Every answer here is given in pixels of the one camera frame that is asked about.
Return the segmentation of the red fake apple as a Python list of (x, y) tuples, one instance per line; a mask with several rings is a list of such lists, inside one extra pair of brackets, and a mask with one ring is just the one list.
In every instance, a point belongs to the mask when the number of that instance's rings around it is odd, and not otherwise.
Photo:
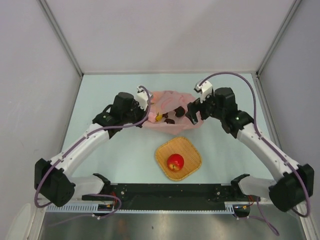
[(171, 171), (178, 172), (184, 167), (185, 161), (180, 154), (175, 153), (168, 157), (166, 163)]

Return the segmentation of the dark purple fake grapes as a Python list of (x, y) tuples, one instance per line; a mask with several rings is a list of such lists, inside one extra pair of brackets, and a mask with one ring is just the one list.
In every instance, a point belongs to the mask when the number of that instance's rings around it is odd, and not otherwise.
[(164, 117), (164, 122), (167, 124), (176, 124), (182, 117), (185, 116), (185, 109), (182, 106), (164, 113), (162, 116)]

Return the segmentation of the pink plastic bag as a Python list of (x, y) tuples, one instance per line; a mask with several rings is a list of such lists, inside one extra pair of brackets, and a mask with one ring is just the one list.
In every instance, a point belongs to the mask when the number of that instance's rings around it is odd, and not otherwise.
[(187, 117), (187, 105), (196, 100), (190, 93), (171, 90), (154, 91), (151, 109), (142, 127), (153, 131), (178, 135), (183, 131), (199, 128), (204, 121), (199, 113), (198, 122), (193, 124)]

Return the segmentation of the woven bamboo tray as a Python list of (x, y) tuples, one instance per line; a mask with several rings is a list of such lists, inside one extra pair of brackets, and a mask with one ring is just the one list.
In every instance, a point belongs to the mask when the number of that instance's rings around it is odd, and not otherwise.
[(155, 159), (168, 179), (182, 181), (202, 165), (202, 157), (187, 138), (175, 137), (155, 151)]

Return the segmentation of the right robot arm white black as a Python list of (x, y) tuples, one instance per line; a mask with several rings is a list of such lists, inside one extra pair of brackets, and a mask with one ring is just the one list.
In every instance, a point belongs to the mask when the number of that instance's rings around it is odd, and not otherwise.
[(265, 138), (254, 118), (238, 109), (231, 88), (196, 86), (194, 90), (201, 96), (187, 105), (185, 114), (192, 124), (209, 117), (219, 120), (224, 131), (247, 146), (272, 175), (272, 179), (264, 179), (242, 174), (233, 179), (230, 194), (235, 200), (242, 201), (248, 195), (262, 197), (282, 212), (302, 202), (310, 203), (314, 169), (309, 164), (299, 164)]

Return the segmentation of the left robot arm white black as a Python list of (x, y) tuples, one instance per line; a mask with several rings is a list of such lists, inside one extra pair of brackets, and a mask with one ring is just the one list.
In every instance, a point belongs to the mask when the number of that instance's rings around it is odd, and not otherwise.
[(153, 94), (143, 86), (138, 87), (136, 95), (119, 92), (113, 103), (95, 116), (75, 143), (50, 160), (38, 160), (34, 167), (34, 204), (42, 208), (38, 202), (39, 195), (57, 207), (76, 198), (107, 199), (111, 188), (106, 177), (99, 173), (73, 177), (73, 173), (96, 148), (109, 141), (116, 133), (125, 128), (142, 127), (148, 119), (152, 98)]

